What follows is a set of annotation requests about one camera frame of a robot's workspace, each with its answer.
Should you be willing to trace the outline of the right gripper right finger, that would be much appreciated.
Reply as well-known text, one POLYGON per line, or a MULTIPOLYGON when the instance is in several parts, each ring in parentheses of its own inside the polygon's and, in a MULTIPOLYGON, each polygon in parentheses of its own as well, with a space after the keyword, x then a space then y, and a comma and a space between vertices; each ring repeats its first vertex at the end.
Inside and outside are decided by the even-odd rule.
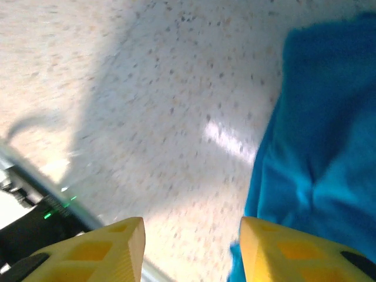
POLYGON ((376 264, 360 252, 255 217, 240 223, 246 282, 376 282, 376 264))

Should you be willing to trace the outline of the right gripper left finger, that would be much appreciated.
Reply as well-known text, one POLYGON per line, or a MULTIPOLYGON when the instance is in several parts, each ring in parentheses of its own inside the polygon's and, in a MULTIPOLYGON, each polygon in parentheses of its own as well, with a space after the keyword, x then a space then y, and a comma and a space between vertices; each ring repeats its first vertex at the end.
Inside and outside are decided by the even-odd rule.
POLYGON ((145 226, 131 217, 35 252, 49 258, 22 282, 140 282, 145 226))

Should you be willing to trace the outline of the blue t-shirt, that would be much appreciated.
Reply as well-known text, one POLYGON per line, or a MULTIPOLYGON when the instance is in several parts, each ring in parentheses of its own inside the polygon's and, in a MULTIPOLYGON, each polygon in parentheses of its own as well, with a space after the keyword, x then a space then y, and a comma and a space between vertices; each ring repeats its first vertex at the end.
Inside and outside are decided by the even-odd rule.
MULTIPOLYGON (((289 33, 243 217, 343 244, 376 264, 376 12, 289 33)), ((240 238, 230 250, 227 281, 246 282, 240 238)))

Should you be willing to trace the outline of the aluminium front rail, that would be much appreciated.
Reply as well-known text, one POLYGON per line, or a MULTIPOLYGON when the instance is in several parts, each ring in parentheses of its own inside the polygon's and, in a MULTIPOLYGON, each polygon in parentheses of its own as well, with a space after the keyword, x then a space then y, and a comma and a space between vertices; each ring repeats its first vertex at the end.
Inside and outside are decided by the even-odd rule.
MULTIPOLYGON (((11 147, 0 143, 0 193, 11 195, 27 214, 0 228, 0 282, 22 282, 49 255, 52 244, 105 227, 76 197, 61 192, 11 147)), ((172 282, 143 256, 140 282, 172 282)))

